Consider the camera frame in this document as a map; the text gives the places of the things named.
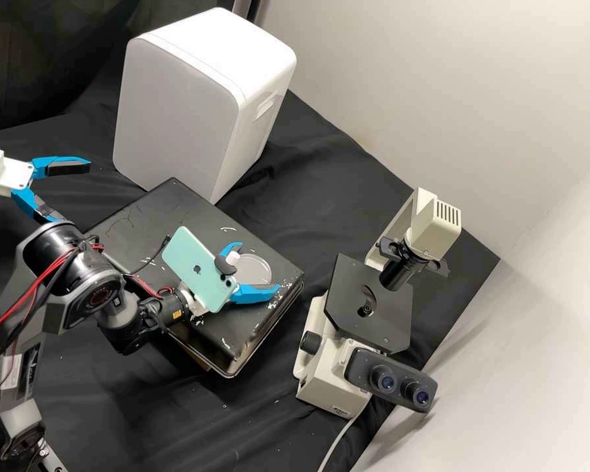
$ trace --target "white backdrop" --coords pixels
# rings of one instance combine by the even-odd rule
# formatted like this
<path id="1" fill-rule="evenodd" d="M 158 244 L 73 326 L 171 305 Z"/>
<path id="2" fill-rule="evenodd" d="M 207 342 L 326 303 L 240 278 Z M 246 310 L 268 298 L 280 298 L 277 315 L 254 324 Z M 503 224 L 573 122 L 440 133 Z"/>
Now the white backdrop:
<path id="1" fill-rule="evenodd" d="M 508 252 L 353 472 L 590 471 L 590 174 Z"/>
<path id="2" fill-rule="evenodd" d="M 590 0 L 264 0 L 292 90 L 497 254 L 590 169 Z"/>

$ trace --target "smartphone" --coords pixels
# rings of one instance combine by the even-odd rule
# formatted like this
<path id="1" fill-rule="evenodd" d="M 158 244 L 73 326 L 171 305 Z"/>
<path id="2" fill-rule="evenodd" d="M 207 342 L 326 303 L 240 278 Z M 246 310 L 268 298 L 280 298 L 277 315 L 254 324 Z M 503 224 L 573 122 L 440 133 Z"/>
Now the smartphone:
<path id="1" fill-rule="evenodd" d="M 185 226 L 177 228 L 162 259 L 212 313 L 223 308 L 238 286 L 233 276 L 216 268 L 214 255 Z"/>

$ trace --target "black laptop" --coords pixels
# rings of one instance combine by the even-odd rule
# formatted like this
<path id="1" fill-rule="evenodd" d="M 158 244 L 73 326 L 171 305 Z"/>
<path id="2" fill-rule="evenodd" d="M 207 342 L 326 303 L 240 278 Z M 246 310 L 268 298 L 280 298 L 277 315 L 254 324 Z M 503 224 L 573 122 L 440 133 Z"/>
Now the black laptop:
<path id="1" fill-rule="evenodd" d="M 234 377 L 299 295 L 304 273 L 177 179 L 154 188 L 88 234 L 100 237 L 107 257 L 117 267 L 132 272 L 180 226 L 192 231 L 213 254 L 234 241 L 242 242 L 242 252 L 261 256 L 271 268 L 271 283 L 280 284 L 268 302 L 227 304 L 218 313 L 173 326 L 182 346 L 196 359 L 225 377 Z M 179 283 L 161 254 L 138 275 L 155 289 Z"/>

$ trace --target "black cloth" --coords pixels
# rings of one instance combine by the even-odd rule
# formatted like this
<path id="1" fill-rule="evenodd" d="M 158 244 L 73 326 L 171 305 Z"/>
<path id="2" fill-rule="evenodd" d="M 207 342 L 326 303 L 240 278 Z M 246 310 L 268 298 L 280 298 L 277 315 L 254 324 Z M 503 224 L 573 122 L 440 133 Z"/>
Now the black cloth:
<path id="1" fill-rule="evenodd" d="M 112 46 L 233 0 L 0 0 L 0 129 L 72 103 Z"/>
<path id="2" fill-rule="evenodd" d="M 143 194 L 111 161 L 114 77 L 97 81 L 68 114 L 0 131 L 0 148 L 10 157 L 78 155 L 93 162 L 90 174 L 34 187 L 82 230 Z M 204 373 L 166 338 L 119 356 L 93 320 L 49 336 L 36 399 L 54 450 L 72 471 L 316 470 L 345 421 L 295 398 L 292 367 L 310 299 L 326 290 L 336 253 L 363 258 L 410 192 L 288 93 L 261 159 L 218 207 L 305 271 L 302 295 L 230 380 Z M 0 198 L 0 291 L 15 246 L 34 228 Z M 412 281 L 411 346 L 398 358 L 417 368 L 498 261 L 466 231 L 447 259 L 451 278 L 422 273 Z M 327 470 L 348 470 L 390 411 L 383 401 L 370 402 Z"/>

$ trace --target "white bracket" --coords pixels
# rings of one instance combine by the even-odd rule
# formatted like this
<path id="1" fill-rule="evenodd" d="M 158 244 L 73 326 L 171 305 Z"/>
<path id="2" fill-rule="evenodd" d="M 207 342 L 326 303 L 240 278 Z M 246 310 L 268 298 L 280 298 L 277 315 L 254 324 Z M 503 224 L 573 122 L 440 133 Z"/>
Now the white bracket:
<path id="1" fill-rule="evenodd" d="M 25 188 L 33 176 L 33 165 L 9 159 L 0 149 L 0 196 L 10 197 L 12 190 Z"/>

